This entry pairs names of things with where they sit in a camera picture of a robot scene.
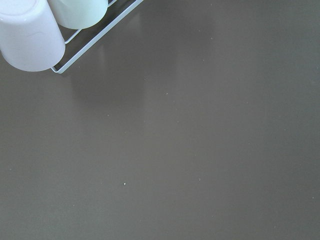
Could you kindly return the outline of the white cup on rack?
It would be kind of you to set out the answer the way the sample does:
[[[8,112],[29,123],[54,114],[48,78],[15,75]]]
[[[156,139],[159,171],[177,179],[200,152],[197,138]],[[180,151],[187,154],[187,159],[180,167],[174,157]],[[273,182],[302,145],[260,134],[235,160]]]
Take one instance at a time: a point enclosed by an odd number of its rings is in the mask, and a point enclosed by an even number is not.
[[[65,28],[79,30],[92,27],[106,14],[107,0],[48,0],[57,23]]]

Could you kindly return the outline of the pink cup on rack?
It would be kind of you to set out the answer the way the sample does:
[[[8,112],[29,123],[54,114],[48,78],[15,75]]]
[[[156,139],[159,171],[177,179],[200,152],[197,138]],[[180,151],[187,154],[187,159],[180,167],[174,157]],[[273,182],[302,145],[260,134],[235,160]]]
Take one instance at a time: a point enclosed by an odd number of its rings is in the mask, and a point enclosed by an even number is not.
[[[65,54],[65,40],[46,0],[0,2],[0,52],[13,67],[40,72]]]

